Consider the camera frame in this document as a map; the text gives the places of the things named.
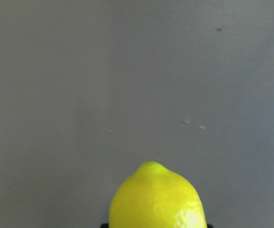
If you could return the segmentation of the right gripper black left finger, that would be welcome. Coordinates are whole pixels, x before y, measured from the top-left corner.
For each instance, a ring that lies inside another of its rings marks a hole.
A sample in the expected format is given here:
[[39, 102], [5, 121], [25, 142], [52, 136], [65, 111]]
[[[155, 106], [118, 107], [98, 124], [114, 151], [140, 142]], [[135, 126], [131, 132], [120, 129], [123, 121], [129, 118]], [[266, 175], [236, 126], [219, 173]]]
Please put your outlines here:
[[103, 223], [103, 224], [101, 224], [100, 228], [109, 228], [109, 224], [108, 223]]

